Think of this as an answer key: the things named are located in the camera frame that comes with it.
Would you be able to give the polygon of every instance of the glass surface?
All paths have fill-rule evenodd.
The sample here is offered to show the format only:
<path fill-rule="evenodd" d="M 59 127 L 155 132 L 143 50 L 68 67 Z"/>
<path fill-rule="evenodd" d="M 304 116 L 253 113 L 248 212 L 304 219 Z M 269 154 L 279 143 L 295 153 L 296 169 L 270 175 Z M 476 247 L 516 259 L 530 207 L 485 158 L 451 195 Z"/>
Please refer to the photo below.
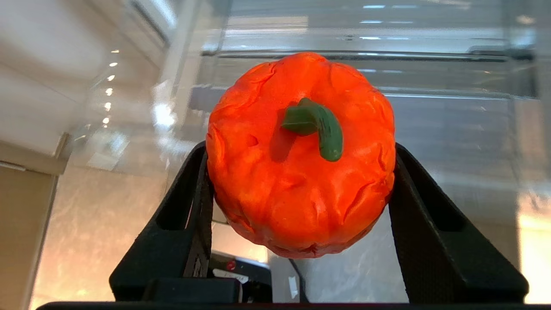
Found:
<path fill-rule="evenodd" d="M 106 276 L 157 207 L 187 153 L 204 140 L 210 112 L 225 90 L 254 65 L 316 51 L 357 68 L 383 91 L 395 112 L 397 142 L 528 278 L 526 302 L 551 302 L 545 294 L 551 279 L 551 40 L 544 17 L 550 3 L 109 3 L 105 8 L 107 2 L 89 1 L 83 9 L 95 10 L 115 26 L 100 72 L 76 113 L 68 167 L 75 173 L 60 180 L 35 298 L 111 298 Z M 132 179 L 143 182 L 136 190 L 126 179 L 90 177 L 77 168 L 145 179 Z M 78 183 L 86 182 L 78 181 L 79 173 L 110 186 L 92 190 L 96 185 L 90 181 Z M 83 188 L 89 196 L 107 198 L 75 204 L 73 193 Z M 125 205 L 129 201 L 135 205 Z M 274 261 L 266 249 L 228 229 L 219 210 L 214 220 L 214 250 Z M 104 242 L 112 236 L 122 237 Z M 82 238 L 88 238 L 86 246 L 79 245 Z M 60 263 L 67 248 L 78 257 Z M 86 257 L 99 252 L 104 255 L 87 267 L 93 272 L 76 285 L 78 272 L 90 263 Z M 348 250 L 298 265 L 313 302 L 408 301 L 387 211 Z M 56 284 L 47 290 L 51 283 Z M 289 284 L 283 281 L 274 289 L 288 291 L 284 285 Z"/>

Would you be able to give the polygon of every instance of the orange pumpkin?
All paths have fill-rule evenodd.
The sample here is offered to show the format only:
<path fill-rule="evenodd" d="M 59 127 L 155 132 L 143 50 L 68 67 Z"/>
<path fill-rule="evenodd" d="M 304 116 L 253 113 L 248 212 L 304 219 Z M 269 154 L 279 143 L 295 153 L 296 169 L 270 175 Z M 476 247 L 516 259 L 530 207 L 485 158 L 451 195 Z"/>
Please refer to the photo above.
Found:
<path fill-rule="evenodd" d="M 210 115 L 208 173 L 228 222 L 288 258 L 338 253 L 371 230 L 394 183 L 388 100 L 313 52 L 265 62 Z"/>

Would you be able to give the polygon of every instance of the floor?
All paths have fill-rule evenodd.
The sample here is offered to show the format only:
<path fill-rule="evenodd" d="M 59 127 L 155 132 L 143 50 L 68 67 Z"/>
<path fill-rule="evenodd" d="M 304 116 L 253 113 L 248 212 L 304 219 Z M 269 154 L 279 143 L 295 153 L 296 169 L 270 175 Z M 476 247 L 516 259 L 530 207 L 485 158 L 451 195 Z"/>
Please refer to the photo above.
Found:
<path fill-rule="evenodd" d="M 162 66 L 121 58 L 146 78 L 115 88 L 113 106 L 119 89 L 136 104 L 121 105 L 107 122 L 97 112 L 106 109 L 107 82 L 91 87 L 90 118 L 76 130 L 75 151 L 59 180 L 32 308 L 54 300 L 111 300 L 107 277 L 187 152 L 203 140 L 219 97 L 253 65 L 309 49 L 356 67 L 385 93 L 395 110 L 397 142 L 528 278 L 526 302 L 551 303 L 544 292 L 551 279 L 551 93 L 545 88 L 551 71 L 540 70 L 549 67 L 551 49 L 526 43 L 535 40 L 530 18 L 544 20 L 536 5 L 548 4 L 320 1 L 312 9 L 311 1 L 300 7 L 271 2 L 270 8 L 246 0 L 207 3 L 212 5 L 197 8 L 193 32 L 206 43 L 186 54 L 180 67 L 194 74 L 178 75 L 168 87 L 157 79 Z M 467 17 L 473 21 L 465 27 Z M 449 39 L 450 29 L 461 31 Z M 510 47 L 533 53 L 533 44 L 537 63 L 503 53 Z M 177 89 L 176 97 L 166 95 L 167 87 Z M 243 256 L 268 259 L 262 248 L 243 244 Z M 223 246 L 236 251 L 228 242 Z M 311 301 L 408 301 L 387 211 L 346 251 L 298 265 Z"/>

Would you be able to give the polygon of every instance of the pumpkin stem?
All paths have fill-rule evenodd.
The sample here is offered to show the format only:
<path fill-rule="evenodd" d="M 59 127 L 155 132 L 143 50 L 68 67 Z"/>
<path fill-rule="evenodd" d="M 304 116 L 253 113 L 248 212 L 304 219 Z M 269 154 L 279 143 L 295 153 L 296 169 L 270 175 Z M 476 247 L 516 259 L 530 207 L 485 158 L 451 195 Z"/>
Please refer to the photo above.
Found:
<path fill-rule="evenodd" d="M 285 111 L 283 128 L 301 136 L 317 132 L 320 139 L 320 155 L 330 162 L 338 161 L 343 153 L 343 132 L 339 121 L 329 109 L 308 98 Z"/>

